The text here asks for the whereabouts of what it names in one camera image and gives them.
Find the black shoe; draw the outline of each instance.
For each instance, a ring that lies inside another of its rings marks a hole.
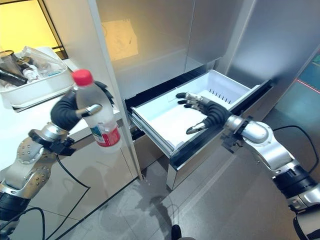
[[[181,238],[181,229],[179,225],[173,225],[171,228],[171,240],[178,240]]]

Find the robotic arm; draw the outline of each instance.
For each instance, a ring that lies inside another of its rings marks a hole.
[[[105,89],[106,85],[95,82],[113,104],[112,95]],[[16,153],[14,163],[8,168],[4,180],[0,182],[0,229],[9,220],[22,213],[30,200],[47,183],[51,167],[57,155],[71,156],[75,149],[70,146],[74,140],[67,137],[69,131],[83,117],[91,116],[102,108],[94,104],[78,109],[76,89],[72,88],[51,110],[51,122],[42,130],[31,130],[23,140]],[[19,218],[12,221],[0,231],[1,240],[9,240],[19,223]]]
[[[285,196],[289,208],[296,213],[294,228],[302,240],[320,238],[320,184],[311,178],[294,156],[275,138],[272,129],[263,122],[232,115],[223,106],[194,93],[178,93],[179,104],[207,115],[202,122],[190,127],[192,134],[220,125],[230,131],[224,136],[223,146],[234,153],[238,140],[263,162],[272,180]]]

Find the red bottle cap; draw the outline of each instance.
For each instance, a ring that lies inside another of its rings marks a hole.
[[[90,71],[87,69],[79,69],[73,72],[72,77],[78,86],[87,86],[94,82]]]

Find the window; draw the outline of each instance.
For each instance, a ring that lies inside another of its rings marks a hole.
[[[48,46],[68,56],[42,0],[0,0],[0,48],[20,52],[24,46]]]

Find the black robotic glove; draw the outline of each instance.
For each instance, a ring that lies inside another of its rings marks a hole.
[[[114,105],[113,96],[106,89],[107,85],[102,82],[94,82],[108,97],[110,103]],[[70,131],[81,118],[91,116],[101,110],[100,104],[93,104],[82,109],[78,109],[76,103],[77,91],[71,88],[52,108],[51,121],[58,127]]]
[[[210,99],[191,92],[181,92],[176,95],[178,104],[184,104],[185,108],[192,108],[207,115],[202,122],[187,129],[186,134],[194,134],[203,129],[214,126],[223,126],[232,115],[226,108]]]

